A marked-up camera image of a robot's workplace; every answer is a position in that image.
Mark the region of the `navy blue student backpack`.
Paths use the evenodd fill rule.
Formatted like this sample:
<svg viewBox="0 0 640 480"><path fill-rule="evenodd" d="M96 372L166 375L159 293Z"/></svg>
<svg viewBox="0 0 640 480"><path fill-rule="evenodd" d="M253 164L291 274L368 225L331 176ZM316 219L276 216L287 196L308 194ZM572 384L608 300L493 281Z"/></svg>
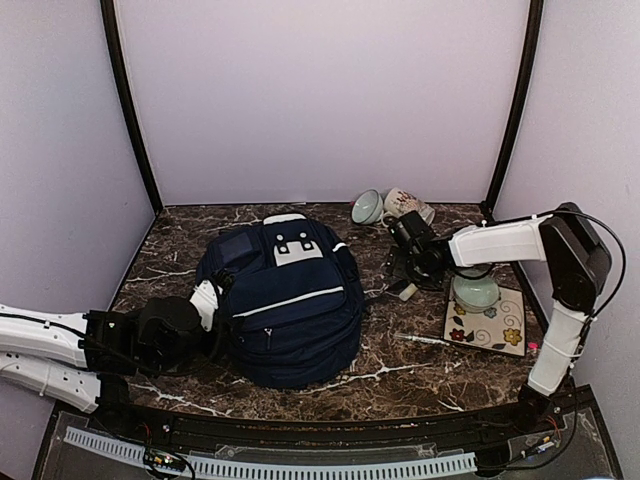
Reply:
<svg viewBox="0 0 640 480"><path fill-rule="evenodd" d="M298 389L348 368L360 348L366 301L357 263L329 226L292 212L212 239L196 286L235 276L220 308L224 350L258 386Z"/></svg>

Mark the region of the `pale yellow highlighter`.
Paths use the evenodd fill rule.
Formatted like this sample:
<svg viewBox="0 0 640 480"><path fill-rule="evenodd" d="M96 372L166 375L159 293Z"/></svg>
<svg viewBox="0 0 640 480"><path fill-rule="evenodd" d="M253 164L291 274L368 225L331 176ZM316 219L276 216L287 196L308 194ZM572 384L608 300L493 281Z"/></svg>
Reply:
<svg viewBox="0 0 640 480"><path fill-rule="evenodd" d="M408 301L416 292L418 291L418 287L411 283L409 284L406 288L404 288L400 294L398 295L398 297L403 301L406 302Z"/></svg>

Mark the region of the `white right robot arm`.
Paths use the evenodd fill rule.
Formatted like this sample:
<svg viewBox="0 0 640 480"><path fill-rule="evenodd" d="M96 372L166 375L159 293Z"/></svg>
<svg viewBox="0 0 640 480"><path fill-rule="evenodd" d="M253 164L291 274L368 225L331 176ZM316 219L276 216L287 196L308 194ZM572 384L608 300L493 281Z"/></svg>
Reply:
<svg viewBox="0 0 640 480"><path fill-rule="evenodd" d="M616 234L576 204L501 221L483 221L438 235L416 211L390 221L400 250L396 264L417 286L436 288L447 274L479 280L502 263L545 264L552 314L526 387L549 397L582 354L592 324L611 302L603 293L612 255L598 232Z"/></svg>

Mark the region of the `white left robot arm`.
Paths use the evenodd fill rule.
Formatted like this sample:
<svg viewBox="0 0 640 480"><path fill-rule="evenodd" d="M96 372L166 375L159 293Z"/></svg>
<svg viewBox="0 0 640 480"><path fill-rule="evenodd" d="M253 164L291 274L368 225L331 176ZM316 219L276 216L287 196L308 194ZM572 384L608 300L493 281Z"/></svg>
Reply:
<svg viewBox="0 0 640 480"><path fill-rule="evenodd" d="M202 280L188 298L152 298L126 313L53 314L1 308L1 375L83 413L120 436L141 427L130 406L128 376L181 377L212 363L224 324L220 308L234 278Z"/></svg>

